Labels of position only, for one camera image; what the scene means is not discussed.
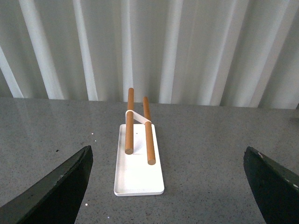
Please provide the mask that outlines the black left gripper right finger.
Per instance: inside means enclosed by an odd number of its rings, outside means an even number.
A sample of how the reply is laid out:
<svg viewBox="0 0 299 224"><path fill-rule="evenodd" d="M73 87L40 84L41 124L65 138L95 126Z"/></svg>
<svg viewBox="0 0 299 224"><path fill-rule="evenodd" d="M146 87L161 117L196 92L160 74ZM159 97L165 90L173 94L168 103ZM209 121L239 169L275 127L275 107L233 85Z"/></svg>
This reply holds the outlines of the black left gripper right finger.
<svg viewBox="0 0 299 224"><path fill-rule="evenodd" d="M267 224L299 222L299 176L252 147L243 157L244 171Z"/></svg>

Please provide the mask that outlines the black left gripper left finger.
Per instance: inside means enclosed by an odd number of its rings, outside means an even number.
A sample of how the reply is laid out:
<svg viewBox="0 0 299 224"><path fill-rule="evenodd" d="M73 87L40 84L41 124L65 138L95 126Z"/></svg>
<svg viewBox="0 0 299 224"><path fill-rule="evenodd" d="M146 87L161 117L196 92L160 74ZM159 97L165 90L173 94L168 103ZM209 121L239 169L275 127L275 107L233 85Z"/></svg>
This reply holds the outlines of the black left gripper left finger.
<svg viewBox="0 0 299 224"><path fill-rule="evenodd" d="M93 165L91 146L80 149L0 208L2 224L73 224Z"/></svg>

